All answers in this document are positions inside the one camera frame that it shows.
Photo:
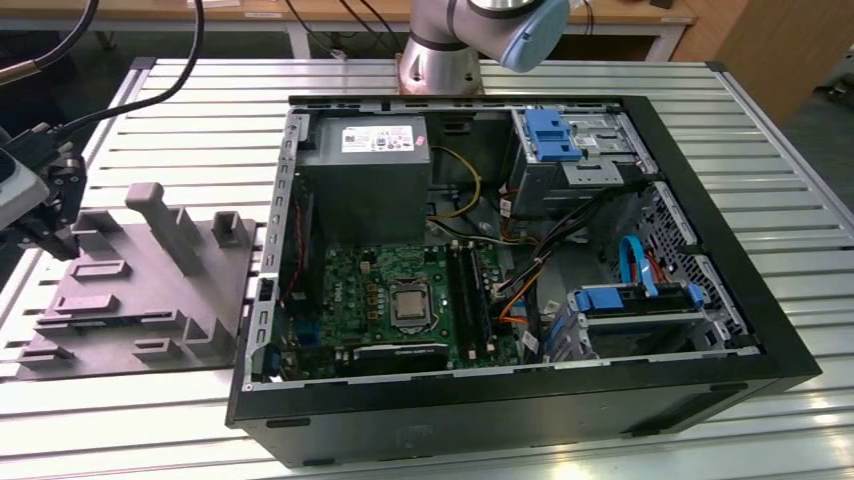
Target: workbench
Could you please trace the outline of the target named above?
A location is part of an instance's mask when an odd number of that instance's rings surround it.
[[[3,0],[0,2],[0,30],[70,30],[85,0]],[[293,0],[293,8],[308,27],[317,32],[358,32],[337,0]],[[349,4],[370,28],[384,32],[381,23],[364,6]],[[370,0],[370,5],[396,32],[409,31],[409,0]],[[593,0],[596,35],[655,37],[647,61],[667,61],[685,27],[696,16],[681,1],[664,10],[647,1]],[[282,1],[244,0],[240,7],[205,8],[205,28],[212,31],[282,32],[288,34],[293,58],[310,58],[309,37]],[[564,34],[581,35],[585,12],[567,19]],[[89,28],[94,32],[192,31],[193,11],[185,0],[101,0]]]
[[[137,63],[113,105],[162,91],[182,63]],[[841,475],[854,467],[854,218],[732,78],[704,64],[546,62],[516,75],[484,62],[482,80],[490,94],[648,96],[824,373],[677,435],[345,465],[322,478]],[[201,60],[165,104],[98,125],[83,208],[138,221],[125,187],[157,181],[193,219],[236,210],[265,222],[288,96],[393,92],[390,61]],[[62,270],[25,253],[0,296],[0,377],[14,374]],[[306,474],[222,425],[229,383],[218,370],[0,384],[0,478]]]

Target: label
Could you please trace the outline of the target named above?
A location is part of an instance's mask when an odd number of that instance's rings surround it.
[[[412,151],[414,143],[409,125],[346,127],[341,132],[342,153]]]
[[[557,311],[558,308],[560,308],[560,304],[553,300],[548,300],[548,303],[545,304],[545,308],[542,308],[542,315],[550,315]]]
[[[501,217],[509,218],[512,214],[512,202],[505,198],[501,198],[500,202],[497,202],[497,209],[501,213]]]
[[[596,142],[596,139],[592,138],[592,136],[577,136],[575,137],[575,145],[577,145],[579,147],[597,147],[599,143]]]
[[[281,18],[281,14],[274,12],[246,12],[242,16],[245,18]]]
[[[608,126],[608,122],[605,122],[600,118],[589,120],[572,120],[569,124],[579,128],[607,128]]]
[[[691,23],[688,17],[663,17],[661,23]]]
[[[530,332],[525,331],[524,335],[521,335],[521,343],[524,343],[524,346],[528,347],[528,350],[536,353],[536,351],[538,350],[538,340],[533,338]]]

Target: floor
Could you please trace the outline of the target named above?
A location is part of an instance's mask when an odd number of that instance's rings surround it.
[[[344,49],[353,57],[390,58],[374,38],[366,33],[350,37],[320,40]],[[65,75],[66,81],[54,83],[53,96],[66,118],[103,108],[118,87],[130,61],[135,57],[153,56],[181,58],[186,56],[190,36],[185,33],[118,33],[114,35],[115,47],[103,50],[93,34],[86,35],[77,44],[73,64],[77,75]],[[313,55],[328,56],[312,42]],[[285,35],[272,32],[209,32],[201,52],[204,58],[289,58],[289,43]],[[831,103],[821,93],[808,99],[795,117],[783,128],[783,132],[804,158],[812,164],[841,201],[854,209],[854,102]],[[74,137],[77,148],[85,145],[91,128]],[[10,248],[0,252],[0,284],[3,273],[13,265]]]

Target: power supply label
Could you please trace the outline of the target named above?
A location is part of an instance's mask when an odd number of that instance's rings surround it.
[[[341,152],[412,152],[414,142],[409,125],[346,127],[341,131]]]

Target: blue drive bracket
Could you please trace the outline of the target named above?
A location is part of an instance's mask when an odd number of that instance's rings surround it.
[[[562,122],[556,110],[525,110],[524,121],[540,162],[581,160],[584,153],[569,134],[571,126]]]

